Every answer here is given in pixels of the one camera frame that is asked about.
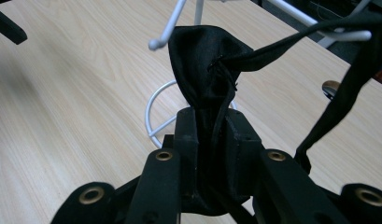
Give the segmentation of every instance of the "screw hole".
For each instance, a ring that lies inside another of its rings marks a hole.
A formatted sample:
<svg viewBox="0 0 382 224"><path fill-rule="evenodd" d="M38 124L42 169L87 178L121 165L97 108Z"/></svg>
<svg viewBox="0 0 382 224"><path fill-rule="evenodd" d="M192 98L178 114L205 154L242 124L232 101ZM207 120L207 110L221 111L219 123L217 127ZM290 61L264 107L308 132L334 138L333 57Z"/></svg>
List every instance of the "screw hole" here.
<svg viewBox="0 0 382 224"><path fill-rule="evenodd" d="M79 196L79 202L91 204L100 201L104 196L104 190L101 187L91 187L85 189Z"/></svg>
<svg viewBox="0 0 382 224"><path fill-rule="evenodd" d="M356 195L365 203L376 207L382 207L382 196L371 190L359 188L356 189Z"/></svg>
<svg viewBox="0 0 382 224"><path fill-rule="evenodd" d="M156 154L156 159L158 161L168 161L171 158L173 158L173 154L168 151L163 151Z"/></svg>
<svg viewBox="0 0 382 224"><path fill-rule="evenodd" d="M274 161L284 161L286 159L286 156L284 156L282 153L275 151L268 152L267 156Z"/></svg>

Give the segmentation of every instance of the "black plastic part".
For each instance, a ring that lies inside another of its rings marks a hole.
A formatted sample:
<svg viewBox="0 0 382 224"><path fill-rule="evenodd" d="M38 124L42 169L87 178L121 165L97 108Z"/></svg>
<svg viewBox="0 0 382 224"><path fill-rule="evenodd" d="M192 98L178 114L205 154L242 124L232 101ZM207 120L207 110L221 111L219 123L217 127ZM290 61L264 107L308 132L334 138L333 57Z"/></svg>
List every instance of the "black plastic part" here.
<svg viewBox="0 0 382 224"><path fill-rule="evenodd" d="M253 200L259 223L349 223L286 152L261 153Z"/></svg>
<svg viewBox="0 0 382 224"><path fill-rule="evenodd" d="M225 168L232 194L252 195L257 181L261 138L243 113L229 109L225 118Z"/></svg>
<svg viewBox="0 0 382 224"><path fill-rule="evenodd" d="M364 184L349 184L339 197L351 223L382 223L382 191Z"/></svg>
<svg viewBox="0 0 382 224"><path fill-rule="evenodd" d="M140 176L115 190L113 204L117 214L114 223L123 223L126 219L139 179Z"/></svg>
<svg viewBox="0 0 382 224"><path fill-rule="evenodd" d="M174 135L173 134L166 134L164 136L163 142L162 142L162 148L173 148L174 145Z"/></svg>
<svg viewBox="0 0 382 224"><path fill-rule="evenodd" d="M51 221L52 224L109 224L116 211L111 203L115 189L107 183L92 182L76 189Z"/></svg>
<svg viewBox="0 0 382 224"><path fill-rule="evenodd" d="M19 45L27 39L27 34L10 18L0 12L0 33Z"/></svg>
<svg viewBox="0 0 382 224"><path fill-rule="evenodd" d="M179 223L180 157L173 149L153 151L138 181L126 224Z"/></svg>
<svg viewBox="0 0 382 224"><path fill-rule="evenodd" d="M181 195L183 196L183 209L189 213L194 212L191 200L198 197L197 191L197 152L199 142L197 139L196 117L191 107L182 109L177 113L177 125L173 140L173 149L181 157Z"/></svg>

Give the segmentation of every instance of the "light wood surface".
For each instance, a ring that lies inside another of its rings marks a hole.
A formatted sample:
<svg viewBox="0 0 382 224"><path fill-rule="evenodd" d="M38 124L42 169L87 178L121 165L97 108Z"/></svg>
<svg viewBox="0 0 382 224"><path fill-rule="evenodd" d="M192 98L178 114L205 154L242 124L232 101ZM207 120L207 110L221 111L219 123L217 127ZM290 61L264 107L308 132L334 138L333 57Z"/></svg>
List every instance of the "light wood surface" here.
<svg viewBox="0 0 382 224"><path fill-rule="evenodd" d="M115 188L141 174L155 149L146 103L174 78L167 48L151 52L176 1L32 0L0 5L28 34L0 35L0 223L49 223L68 195L93 181ZM178 24L192 25L195 1ZM206 1L202 24L254 49L295 31L249 1ZM324 81L348 64L309 39L238 80L235 101L266 147L294 154L328 99ZM152 109L153 125L186 106L177 87ZM174 124L163 133L172 133ZM370 81L346 119L309 155L311 177L336 193L346 183L382 189L382 85ZM182 223L233 223L183 215Z"/></svg>

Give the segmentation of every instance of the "black mount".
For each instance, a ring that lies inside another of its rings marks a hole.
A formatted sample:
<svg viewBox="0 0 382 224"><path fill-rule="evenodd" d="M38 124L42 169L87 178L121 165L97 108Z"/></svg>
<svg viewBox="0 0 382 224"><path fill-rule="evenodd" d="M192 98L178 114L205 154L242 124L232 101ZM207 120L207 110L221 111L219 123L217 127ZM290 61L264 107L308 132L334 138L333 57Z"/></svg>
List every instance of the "black mount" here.
<svg viewBox="0 0 382 224"><path fill-rule="evenodd" d="M382 223L382 191L349 184L340 195L317 186L286 152L265 149L242 113L229 109L217 169L201 168L195 112L177 114L174 135L148 156L141 176L118 189L93 182L75 190L52 220L58 223L179 223L181 213L238 223ZM242 221L253 196L255 216Z"/></svg>

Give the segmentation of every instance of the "black strap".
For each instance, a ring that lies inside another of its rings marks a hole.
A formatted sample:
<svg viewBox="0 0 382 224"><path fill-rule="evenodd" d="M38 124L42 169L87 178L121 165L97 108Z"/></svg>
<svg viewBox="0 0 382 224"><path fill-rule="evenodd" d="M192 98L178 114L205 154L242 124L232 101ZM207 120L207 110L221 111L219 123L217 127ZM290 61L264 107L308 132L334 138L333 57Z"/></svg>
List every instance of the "black strap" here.
<svg viewBox="0 0 382 224"><path fill-rule="evenodd" d="M354 105L361 87L378 72L382 64L382 14L364 12L339 21L321 22L265 48L222 59L229 69L235 71L258 71L281 57L303 37L318 30L337 27L366 29L371 31L372 37L363 44L355 61L342 80L336 95L328 104L309 135L296 150L295 160L308 173L310 173L311 165L306 151L346 116Z"/></svg>

